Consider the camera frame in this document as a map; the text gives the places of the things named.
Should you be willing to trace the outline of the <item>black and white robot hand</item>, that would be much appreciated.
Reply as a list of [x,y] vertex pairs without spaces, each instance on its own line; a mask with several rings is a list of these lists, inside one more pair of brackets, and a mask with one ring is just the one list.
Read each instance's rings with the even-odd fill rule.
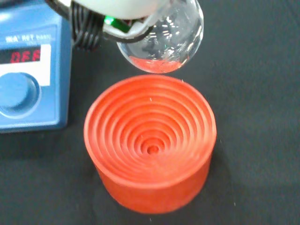
[[101,38],[135,43],[144,39],[170,7],[168,0],[47,0],[67,19],[75,48],[93,51]]

